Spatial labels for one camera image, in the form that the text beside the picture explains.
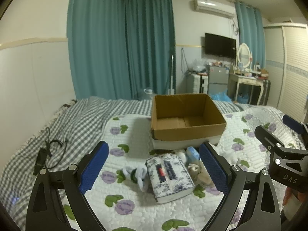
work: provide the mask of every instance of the white wall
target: white wall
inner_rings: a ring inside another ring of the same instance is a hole
[[[75,99],[67,39],[0,46],[0,171],[16,150]]]
[[[0,20],[0,44],[35,37],[66,37],[68,1],[13,0]]]
[[[227,0],[213,0],[216,2],[230,5],[234,8],[234,3]],[[187,66],[194,64],[204,65],[207,62],[222,61],[223,64],[229,65],[231,59],[218,58],[204,54],[204,49],[200,46],[204,45],[204,33],[211,33],[236,39],[237,47],[239,45],[239,34],[235,35],[232,29],[233,21],[228,18],[211,15],[203,12],[196,12],[193,0],[172,0],[173,16],[176,38],[176,92],[186,93],[186,78],[184,72]],[[238,28],[237,16],[234,17],[236,27]],[[263,24],[269,24],[269,20],[262,18]],[[182,49],[186,56],[186,61],[182,57]]]
[[[307,24],[307,20],[305,17],[291,17],[292,21],[294,23],[303,23],[303,24]],[[284,22],[284,21],[288,21],[290,20],[290,17],[279,17],[279,18],[273,18],[271,19],[271,23],[280,23],[280,22]]]
[[[172,0],[176,44],[200,46],[204,33],[234,38],[238,42],[238,36],[234,36],[232,32],[230,19],[196,12],[192,1],[193,0]],[[225,3],[234,7],[234,4],[227,2],[227,0],[213,1]]]

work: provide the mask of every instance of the human hand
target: human hand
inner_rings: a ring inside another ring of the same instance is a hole
[[[307,195],[308,195],[308,193],[298,192],[297,198],[301,203],[303,203],[306,200]],[[285,190],[285,196],[284,196],[283,202],[282,202],[283,206],[288,203],[288,200],[290,199],[291,196],[292,196],[292,189],[290,187],[287,187],[286,190]]]

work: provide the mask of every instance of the cardboard box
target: cardboard box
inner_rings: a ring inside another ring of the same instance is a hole
[[[226,121],[206,94],[157,95],[153,99],[151,132],[154,149],[215,145]]]

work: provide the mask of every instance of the blue gripper pad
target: blue gripper pad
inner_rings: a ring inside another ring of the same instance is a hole
[[[227,185],[227,175],[204,144],[200,145],[199,154],[200,159],[214,182],[216,189],[226,195],[229,191]]]
[[[87,167],[81,174],[79,189],[83,195],[86,193],[86,191],[92,189],[96,178],[98,177],[102,167],[104,166],[108,158],[108,154],[109,146],[107,143],[102,142],[100,148],[93,155]]]

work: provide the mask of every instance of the tissue box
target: tissue box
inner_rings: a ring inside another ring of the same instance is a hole
[[[193,192],[193,180],[176,155],[152,157],[146,161],[146,166],[157,203],[167,203]]]

